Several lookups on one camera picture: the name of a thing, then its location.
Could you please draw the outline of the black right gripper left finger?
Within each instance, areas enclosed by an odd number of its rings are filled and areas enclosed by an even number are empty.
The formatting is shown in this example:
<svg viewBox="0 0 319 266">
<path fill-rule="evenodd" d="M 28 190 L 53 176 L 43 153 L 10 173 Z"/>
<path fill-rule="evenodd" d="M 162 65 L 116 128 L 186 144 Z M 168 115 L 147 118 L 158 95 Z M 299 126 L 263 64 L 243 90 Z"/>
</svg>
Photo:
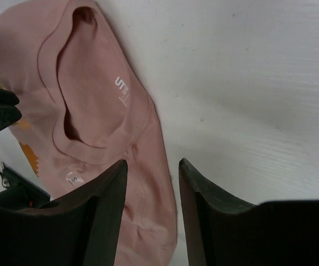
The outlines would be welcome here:
<svg viewBox="0 0 319 266">
<path fill-rule="evenodd" d="M 113 265 L 128 165 L 38 208 L 0 207 L 0 265 Z"/>
</svg>

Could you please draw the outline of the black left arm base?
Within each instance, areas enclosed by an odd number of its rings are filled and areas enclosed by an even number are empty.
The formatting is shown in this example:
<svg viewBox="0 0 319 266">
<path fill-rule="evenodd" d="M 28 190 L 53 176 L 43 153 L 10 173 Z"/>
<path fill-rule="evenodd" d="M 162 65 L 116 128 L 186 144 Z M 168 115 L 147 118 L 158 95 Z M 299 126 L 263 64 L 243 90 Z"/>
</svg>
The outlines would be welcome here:
<svg viewBox="0 0 319 266">
<path fill-rule="evenodd" d="M 50 201 L 50 195 L 3 164 L 0 170 L 0 207 L 22 210 L 38 208 Z"/>
</svg>

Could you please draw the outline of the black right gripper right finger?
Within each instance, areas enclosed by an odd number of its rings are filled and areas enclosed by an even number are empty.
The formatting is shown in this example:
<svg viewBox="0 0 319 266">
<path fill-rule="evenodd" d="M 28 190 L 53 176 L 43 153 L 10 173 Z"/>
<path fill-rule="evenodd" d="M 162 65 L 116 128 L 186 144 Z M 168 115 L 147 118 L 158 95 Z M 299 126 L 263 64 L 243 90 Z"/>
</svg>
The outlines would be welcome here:
<svg viewBox="0 0 319 266">
<path fill-rule="evenodd" d="M 319 200 L 254 205 L 179 162 L 190 265 L 319 265 Z"/>
</svg>

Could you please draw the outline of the pink t-shirt with print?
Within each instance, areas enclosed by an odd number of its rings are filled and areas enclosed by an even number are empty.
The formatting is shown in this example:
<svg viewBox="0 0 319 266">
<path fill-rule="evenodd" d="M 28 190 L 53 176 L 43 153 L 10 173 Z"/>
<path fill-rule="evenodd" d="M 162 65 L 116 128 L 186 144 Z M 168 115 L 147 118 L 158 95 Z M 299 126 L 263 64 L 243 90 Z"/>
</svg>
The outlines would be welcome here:
<svg viewBox="0 0 319 266">
<path fill-rule="evenodd" d="M 177 215 L 155 106 L 94 1 L 26 1 L 0 14 L 11 128 L 52 198 L 128 164 L 116 265 L 168 265 Z"/>
</svg>

